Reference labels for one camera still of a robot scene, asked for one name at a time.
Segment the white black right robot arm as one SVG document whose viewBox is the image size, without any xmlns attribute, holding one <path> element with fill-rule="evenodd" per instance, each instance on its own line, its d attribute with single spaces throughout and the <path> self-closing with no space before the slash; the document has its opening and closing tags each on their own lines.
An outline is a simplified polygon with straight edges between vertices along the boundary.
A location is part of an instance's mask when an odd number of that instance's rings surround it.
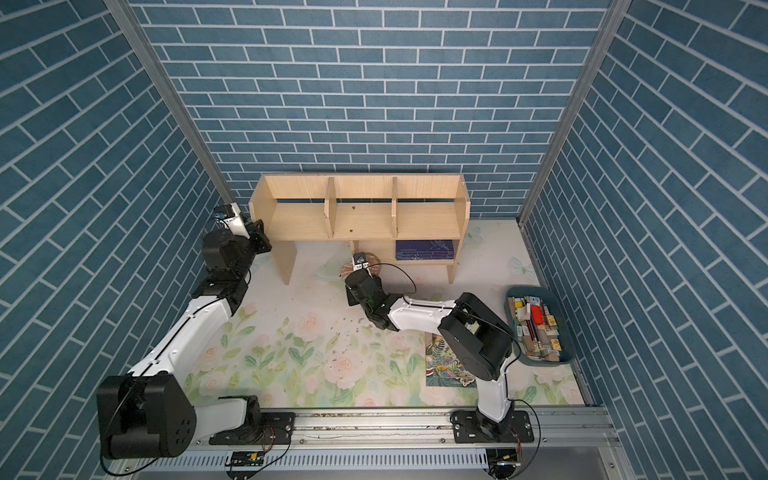
<svg viewBox="0 0 768 480">
<path fill-rule="evenodd" d="M 359 269 L 345 278 L 348 303 L 360 306 L 381 330 L 420 331 L 443 338 L 459 363 L 475 377 L 478 404 L 473 423 L 495 442 L 509 441 L 513 405 L 507 369 L 519 359 L 521 347 L 513 330 L 477 296 L 433 302 L 389 294 L 379 277 Z"/>
</svg>

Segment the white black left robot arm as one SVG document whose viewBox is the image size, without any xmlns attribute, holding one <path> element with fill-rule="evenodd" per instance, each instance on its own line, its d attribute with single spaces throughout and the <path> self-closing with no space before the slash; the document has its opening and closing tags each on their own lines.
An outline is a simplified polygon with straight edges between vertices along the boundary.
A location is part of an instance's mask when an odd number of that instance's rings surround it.
<svg viewBox="0 0 768 480">
<path fill-rule="evenodd" d="M 96 393 L 104 459 L 181 455 L 198 440 L 258 441 L 264 422 L 254 396 L 224 397 L 193 406 L 187 376 L 211 338 L 238 310 L 254 257 L 271 249 L 262 221 L 235 215 L 202 241 L 207 275 L 180 319 L 128 373 L 108 376 Z"/>
</svg>

